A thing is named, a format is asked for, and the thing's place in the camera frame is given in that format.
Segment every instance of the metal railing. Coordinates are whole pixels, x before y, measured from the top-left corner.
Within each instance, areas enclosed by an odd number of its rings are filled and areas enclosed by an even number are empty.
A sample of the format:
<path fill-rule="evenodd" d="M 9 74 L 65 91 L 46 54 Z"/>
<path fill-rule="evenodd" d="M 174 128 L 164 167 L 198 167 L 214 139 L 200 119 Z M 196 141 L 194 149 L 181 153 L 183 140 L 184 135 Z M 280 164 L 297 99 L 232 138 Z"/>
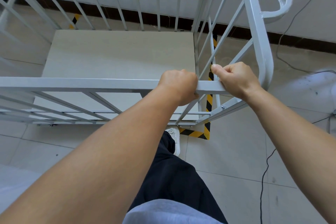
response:
<path fill-rule="evenodd" d="M 42 6 L 36 0 L 25 0 L 27 3 L 46 21 L 48 22 L 54 29 L 61 29 L 61 27 L 55 22 L 51 17 L 48 16 L 46 11 L 42 8 Z M 65 13 L 64 9 L 58 3 L 57 0 L 52 0 L 55 5 L 59 8 L 61 13 L 64 15 L 66 20 L 75 28 L 78 29 L 77 26 L 70 20 L 70 18 Z M 122 8 L 120 6 L 119 0 L 115 0 L 118 12 L 120 14 L 121 21 L 123 23 L 124 29 L 128 30 L 125 22 L 125 18 L 122 12 Z M 196 74 L 199 78 L 201 78 L 206 72 L 209 71 L 210 64 L 216 63 L 215 56 L 219 52 L 220 47 L 223 42 L 229 35 L 232 27 L 235 24 L 235 21 L 241 14 L 241 12 L 245 9 L 247 12 L 247 17 L 249 21 L 249 26 L 251 30 L 252 38 L 245 44 L 245 46 L 238 52 L 238 54 L 233 58 L 230 64 L 240 61 L 247 50 L 250 47 L 254 47 L 256 60 L 259 67 L 259 81 L 264 89 L 268 89 L 272 74 L 273 74 L 273 59 L 271 54 L 271 48 L 268 42 L 267 32 L 265 29 L 265 23 L 273 22 L 281 18 L 290 8 L 292 4 L 292 0 L 278 0 L 280 9 L 273 12 L 265 12 L 261 11 L 259 1 L 258 0 L 242 0 L 239 6 L 236 9 L 235 14 L 231 18 L 223 36 L 217 44 L 216 49 L 213 45 L 213 30 L 215 28 L 216 23 L 218 22 L 219 15 L 223 9 L 223 5 L 226 0 L 221 0 L 219 8 L 215 14 L 215 17 L 212 21 L 210 17 L 210 10 L 213 4 L 213 0 L 198 0 L 197 11 L 194 17 L 194 21 L 192 24 L 191 32 L 194 33 L 194 43 L 195 43 L 195 69 Z M 73 0 L 81 14 L 83 15 L 86 22 L 89 24 L 90 28 L 94 30 L 94 26 L 90 22 L 89 18 L 86 16 L 82 7 L 80 6 L 78 0 Z M 108 20 L 102 10 L 102 6 L 98 0 L 94 0 L 95 5 L 97 6 L 105 24 L 107 30 L 111 30 L 111 27 L 108 23 Z M 139 21 L 141 30 L 144 31 L 144 23 L 142 20 L 141 7 L 139 0 L 135 0 L 136 9 L 138 11 Z M 2 4 L 5 8 L 3 14 L 0 17 L 0 26 L 1 26 L 1 18 L 6 16 L 8 12 L 12 13 L 16 18 L 18 18 L 25 26 L 31 29 L 34 33 L 42 37 L 47 42 L 51 42 L 47 39 L 44 34 L 40 33 L 39 30 L 35 29 L 32 25 L 30 25 L 19 13 L 17 13 L 13 9 L 14 0 L 9 0 L 5 2 L 0 0 L 0 4 Z M 176 7 L 176 19 L 175 19 L 175 27 L 174 31 L 177 31 L 178 20 L 179 20 L 179 10 L 180 10 L 181 0 L 177 0 Z M 156 0 L 157 7 L 157 30 L 161 30 L 160 25 L 160 0 Z M 203 21 L 202 27 L 200 29 L 200 33 L 198 34 L 198 29 L 201 21 Z M 200 39 L 201 34 L 204 31 L 204 27 L 206 22 L 208 23 L 209 33 L 206 36 L 206 40 L 202 47 L 200 48 Z M 4 27 L 0 27 L 0 30 L 7 37 L 15 41 L 16 43 L 22 44 L 19 39 L 16 39 L 15 36 L 8 33 Z M 210 43 L 211 48 L 211 56 L 208 59 L 205 67 L 200 73 L 199 70 L 199 60 L 204 55 L 205 48 L 207 43 Z M 218 78 L 214 77 L 215 81 L 199 81 L 197 87 L 197 93 L 202 97 L 199 100 L 195 100 L 191 102 L 189 105 L 185 107 L 185 109 L 181 112 L 175 112 L 174 114 L 179 114 L 179 117 L 176 120 L 170 121 L 170 124 L 176 125 L 193 125 L 200 124 L 204 122 L 208 122 L 229 113 L 235 112 L 246 106 L 241 99 L 232 98 L 224 104 L 221 104 L 219 95 L 225 94 L 226 91 L 222 84 L 218 81 Z M 28 106 L 31 109 L 18 109 L 12 107 L 0 106 L 0 119 L 7 120 L 16 120 L 23 121 L 28 123 L 49 123 L 49 124 L 99 124 L 108 121 L 109 119 L 102 114 L 104 113 L 114 113 L 119 114 L 122 110 L 119 110 L 112 103 L 104 99 L 98 93 L 101 92 L 133 92 L 140 93 L 142 97 L 144 97 L 149 91 L 153 90 L 155 86 L 157 86 L 157 80 L 121 80 L 121 79 L 74 79 L 74 78 L 11 78 L 11 77 L 1 77 L 0 78 L 0 89 L 7 91 L 24 91 L 29 94 L 38 96 L 45 100 L 60 104 L 64 106 L 66 109 L 62 111 L 56 111 L 50 108 L 38 106 L 32 103 L 28 103 L 22 100 L 18 100 L 15 98 L 11 98 L 5 95 L 0 95 L 0 99 L 10 101 L 13 103 L 21 104 L 24 106 Z M 56 98 L 50 94 L 45 92 L 82 92 L 85 95 L 89 96 L 91 99 L 105 106 L 107 110 L 87 110 L 82 107 L 71 104 L 62 99 Z M 214 94 L 217 108 L 212 112 L 202 112 L 201 111 L 201 99 L 206 94 Z M 192 107 L 198 103 L 199 112 L 191 112 Z M 13 113 L 22 113 L 26 116 L 18 116 Z M 51 113 L 57 115 L 57 117 L 45 115 L 43 113 Z M 91 119 L 80 118 L 77 114 L 87 114 L 92 117 Z M 184 121 L 183 118 L 187 114 L 198 114 L 198 120 L 190 120 Z"/>

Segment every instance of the white sneaker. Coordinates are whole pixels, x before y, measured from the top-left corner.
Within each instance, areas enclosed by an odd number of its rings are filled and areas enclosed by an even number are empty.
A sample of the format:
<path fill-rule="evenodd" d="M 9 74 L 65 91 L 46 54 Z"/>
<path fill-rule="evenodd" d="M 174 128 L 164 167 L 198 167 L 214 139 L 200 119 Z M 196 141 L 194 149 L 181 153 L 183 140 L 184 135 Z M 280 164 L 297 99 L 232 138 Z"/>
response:
<path fill-rule="evenodd" d="M 170 134 L 170 136 L 175 141 L 174 155 L 178 156 L 180 154 L 180 131 L 176 126 L 170 127 L 168 129 L 166 129 L 166 131 Z"/>

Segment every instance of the striped hazard tape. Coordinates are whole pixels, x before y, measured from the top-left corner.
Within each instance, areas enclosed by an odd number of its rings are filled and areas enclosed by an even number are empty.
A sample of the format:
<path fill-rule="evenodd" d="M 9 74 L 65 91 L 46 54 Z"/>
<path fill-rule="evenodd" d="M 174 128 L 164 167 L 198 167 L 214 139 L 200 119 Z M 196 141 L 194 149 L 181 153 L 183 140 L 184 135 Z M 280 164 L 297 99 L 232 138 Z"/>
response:
<path fill-rule="evenodd" d="M 72 22 L 76 25 L 77 21 L 81 16 L 82 16 L 81 14 L 75 14 L 72 19 Z M 74 29 L 73 25 L 69 24 L 69 29 Z"/>
<path fill-rule="evenodd" d="M 217 35 L 213 35 L 213 46 L 217 47 Z M 209 72 L 209 81 L 213 81 L 213 73 Z M 207 104 L 206 104 L 206 111 L 212 111 L 212 94 L 207 95 Z M 179 128 L 181 135 L 192 136 L 197 138 L 202 138 L 205 140 L 210 139 L 210 121 L 204 124 L 204 132 L 194 131 L 190 129 Z"/>

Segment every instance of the flat white board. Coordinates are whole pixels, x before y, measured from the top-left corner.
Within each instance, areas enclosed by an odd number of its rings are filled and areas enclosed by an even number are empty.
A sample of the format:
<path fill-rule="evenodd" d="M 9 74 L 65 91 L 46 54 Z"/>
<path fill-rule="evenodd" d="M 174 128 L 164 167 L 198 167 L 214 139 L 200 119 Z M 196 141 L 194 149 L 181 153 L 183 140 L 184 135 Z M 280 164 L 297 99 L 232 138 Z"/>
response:
<path fill-rule="evenodd" d="M 191 32 L 57 30 L 42 77 L 160 79 L 164 71 L 172 69 L 195 72 Z M 48 93 L 90 111 L 108 110 L 82 93 Z M 123 111 L 141 99 L 139 93 L 99 94 Z M 54 110 L 68 110 L 38 97 L 34 103 Z M 177 108 L 177 111 L 183 110 L 184 107 Z M 198 111 L 197 105 L 191 111 Z M 96 120 L 87 114 L 78 116 Z M 116 115 L 102 116 L 113 118 Z M 176 120 L 178 116 L 174 114 L 171 120 Z M 184 118 L 197 119 L 198 115 L 187 115 Z"/>

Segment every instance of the leg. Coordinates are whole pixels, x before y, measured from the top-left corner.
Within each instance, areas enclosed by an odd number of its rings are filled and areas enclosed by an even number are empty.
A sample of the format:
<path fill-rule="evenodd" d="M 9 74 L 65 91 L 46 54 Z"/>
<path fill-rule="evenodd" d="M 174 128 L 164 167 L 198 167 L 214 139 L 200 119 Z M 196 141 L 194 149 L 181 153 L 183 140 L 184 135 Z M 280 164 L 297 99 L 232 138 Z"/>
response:
<path fill-rule="evenodd" d="M 150 169 L 130 209 L 155 199 L 188 205 L 227 223 L 211 192 L 189 163 L 175 156 L 175 142 L 164 132 Z"/>

